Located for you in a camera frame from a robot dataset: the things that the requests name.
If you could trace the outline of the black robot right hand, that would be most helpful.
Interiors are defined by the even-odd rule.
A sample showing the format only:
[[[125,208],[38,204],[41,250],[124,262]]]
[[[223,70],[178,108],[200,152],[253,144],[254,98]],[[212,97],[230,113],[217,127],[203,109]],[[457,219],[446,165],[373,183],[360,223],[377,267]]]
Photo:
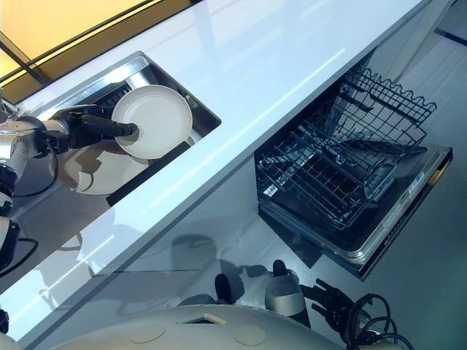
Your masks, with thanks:
[[[345,341],[347,320],[354,302],[340,289],[322,279],[316,279],[313,287],[299,285],[305,298],[313,301],[312,309],[324,317],[332,330]]]

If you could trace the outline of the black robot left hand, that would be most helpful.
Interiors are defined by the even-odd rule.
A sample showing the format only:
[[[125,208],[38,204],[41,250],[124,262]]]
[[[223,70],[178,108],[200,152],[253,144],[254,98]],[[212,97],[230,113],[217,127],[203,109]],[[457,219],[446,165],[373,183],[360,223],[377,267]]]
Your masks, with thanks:
[[[134,123],[116,122],[108,118],[106,109],[97,105],[73,108],[66,113],[69,147],[79,149],[105,139],[134,136],[139,128]]]

